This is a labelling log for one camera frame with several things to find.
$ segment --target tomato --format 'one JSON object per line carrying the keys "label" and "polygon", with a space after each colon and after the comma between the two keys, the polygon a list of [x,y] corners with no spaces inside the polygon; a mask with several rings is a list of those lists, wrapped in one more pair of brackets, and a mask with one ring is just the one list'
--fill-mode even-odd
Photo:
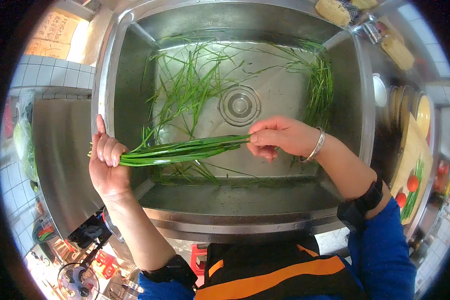
{"label": "tomato", "polygon": [[415,192],[419,188],[419,179],[415,175],[408,177],[406,187],[409,191]]}
{"label": "tomato", "polygon": [[400,192],[400,193],[398,193],[397,196],[395,197],[395,200],[397,201],[398,206],[399,206],[400,208],[402,208],[402,207],[405,206],[405,203],[407,202],[407,196],[406,196],[404,193]]}

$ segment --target sink drain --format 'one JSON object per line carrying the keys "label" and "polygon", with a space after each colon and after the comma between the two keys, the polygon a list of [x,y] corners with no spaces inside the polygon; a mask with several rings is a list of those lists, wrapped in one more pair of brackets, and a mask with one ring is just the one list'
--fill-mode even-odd
{"label": "sink drain", "polygon": [[218,108],[227,123],[240,127],[252,123],[258,117],[260,100],[251,87],[235,86],[220,99]]}

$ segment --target wet hand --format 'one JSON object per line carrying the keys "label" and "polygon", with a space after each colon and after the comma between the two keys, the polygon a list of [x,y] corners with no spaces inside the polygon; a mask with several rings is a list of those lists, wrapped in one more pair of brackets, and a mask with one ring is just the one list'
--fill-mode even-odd
{"label": "wet hand", "polygon": [[130,167],[119,165],[120,156],[128,149],[107,134],[102,115],[97,116],[97,128],[88,165],[91,182],[103,201],[117,200],[132,192]]}
{"label": "wet hand", "polygon": [[246,144],[255,156],[272,162],[278,157],[276,147],[286,153],[308,157],[317,145],[320,130],[284,116],[274,116],[253,124]]}

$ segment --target finger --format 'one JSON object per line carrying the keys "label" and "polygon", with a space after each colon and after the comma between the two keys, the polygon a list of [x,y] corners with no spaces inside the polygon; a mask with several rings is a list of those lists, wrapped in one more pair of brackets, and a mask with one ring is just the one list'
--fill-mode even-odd
{"label": "finger", "polygon": [[255,146],[276,146],[282,144],[282,132],[279,130],[264,129],[250,136],[250,143]]}
{"label": "finger", "polygon": [[104,148],[105,148],[105,144],[107,143],[108,139],[110,137],[108,136],[108,134],[104,133],[100,139],[98,140],[97,143],[97,155],[98,155],[98,159],[100,159],[100,161],[105,162],[104,160]]}
{"label": "finger", "polygon": [[278,157],[278,152],[273,146],[264,146],[258,151],[258,156],[270,161]]}
{"label": "finger", "polygon": [[98,154],[97,154],[97,144],[98,144],[98,140],[100,138],[98,137],[97,134],[93,134],[91,136],[91,153],[90,153],[90,161],[96,160],[98,159]]}
{"label": "finger", "polygon": [[265,120],[257,121],[250,127],[248,134],[251,135],[265,129],[282,130],[288,128],[287,120],[283,116],[273,116]]}
{"label": "finger", "polygon": [[109,167],[113,166],[112,150],[118,143],[119,141],[117,141],[116,138],[110,137],[106,141],[105,147],[103,148],[103,158],[105,159],[105,162]]}
{"label": "finger", "polygon": [[104,135],[107,133],[107,129],[105,128],[105,121],[102,115],[97,115],[97,130],[98,135]]}
{"label": "finger", "polygon": [[112,149],[112,164],[114,167],[119,165],[120,155],[122,155],[125,152],[128,152],[128,149],[127,147],[125,147],[125,145],[120,144],[119,142],[115,144],[115,146]]}
{"label": "finger", "polygon": [[246,143],[246,147],[250,150],[250,152],[257,156],[258,155],[258,151],[260,150],[260,147],[253,145],[252,143],[247,142]]}

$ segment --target water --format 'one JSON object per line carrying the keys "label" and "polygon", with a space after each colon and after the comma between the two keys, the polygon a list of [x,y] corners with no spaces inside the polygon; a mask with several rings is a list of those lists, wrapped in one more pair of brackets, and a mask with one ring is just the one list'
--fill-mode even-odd
{"label": "water", "polygon": [[[154,125],[157,125],[158,115],[164,106],[168,108],[168,116],[176,114],[178,107],[170,105],[166,94],[168,93],[168,97],[172,94],[170,91],[182,76],[176,76],[184,67],[182,62],[186,62],[190,53],[193,54],[197,47],[203,47],[197,52],[197,58],[192,60],[197,70],[197,78],[205,78],[216,66],[213,59],[223,58],[218,65],[217,73],[220,76],[210,82],[216,87],[219,81],[220,90],[217,88],[216,95],[204,101],[195,126],[191,113],[178,115],[168,122],[168,125],[163,126],[159,132],[161,143],[188,140],[193,127],[194,138],[246,135],[250,126],[257,120],[274,115],[300,119],[306,107],[308,74],[287,69],[286,65],[292,58],[270,42],[264,42],[262,40],[264,33],[250,30],[222,30],[195,33],[195,36],[215,36],[219,42],[191,44],[182,38],[159,41],[164,47],[159,54],[166,53],[168,57],[161,57],[156,62],[155,88],[160,90],[160,93],[152,110]],[[210,38],[194,39],[197,40],[209,41]],[[276,35],[272,40],[286,42],[287,45],[294,42],[292,37]],[[312,53],[300,51],[298,48],[294,48],[294,51],[306,62],[313,58]],[[204,162],[260,178],[294,177],[294,181],[300,177],[313,176],[317,171],[316,166],[304,166],[281,150],[279,157],[269,164],[264,159],[254,157],[245,145],[240,149],[205,159]],[[230,183],[243,177],[253,179],[251,176],[209,165],[207,168],[222,182]]]}

